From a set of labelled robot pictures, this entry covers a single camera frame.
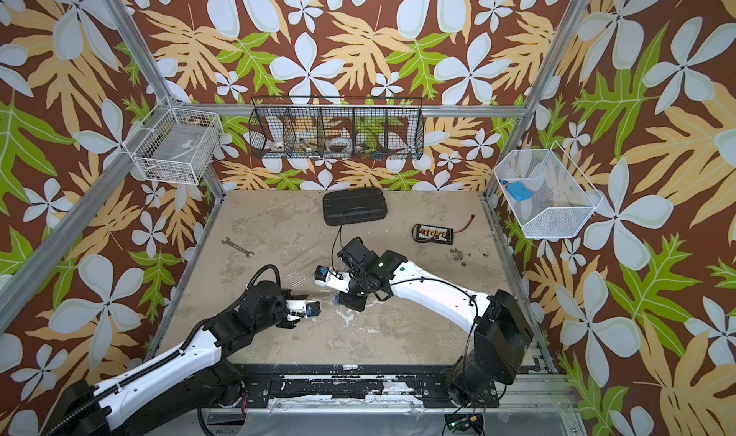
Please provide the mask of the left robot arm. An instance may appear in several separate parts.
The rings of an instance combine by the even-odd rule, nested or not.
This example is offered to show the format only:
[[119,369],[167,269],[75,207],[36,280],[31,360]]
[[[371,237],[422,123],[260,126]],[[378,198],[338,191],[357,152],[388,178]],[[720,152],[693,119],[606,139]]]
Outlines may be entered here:
[[144,435],[196,408],[233,405],[243,376],[230,355],[269,328],[293,329],[320,314],[320,303],[294,296],[281,278],[263,279],[260,268],[227,308],[202,319],[186,339],[166,353],[117,377],[65,390],[48,418],[44,435]]

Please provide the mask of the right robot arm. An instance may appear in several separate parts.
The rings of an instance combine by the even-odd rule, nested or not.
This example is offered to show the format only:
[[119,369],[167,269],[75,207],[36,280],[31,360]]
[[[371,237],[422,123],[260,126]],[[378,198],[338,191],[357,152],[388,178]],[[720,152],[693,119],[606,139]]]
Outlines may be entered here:
[[499,406],[534,338],[517,297],[505,290],[488,294],[463,288],[398,252],[379,255],[360,238],[350,240],[337,257],[346,269],[320,265],[316,284],[336,290],[339,303],[353,311],[364,311],[373,294],[380,302],[398,297],[446,318],[467,334],[463,354],[445,378],[450,398],[462,406]]

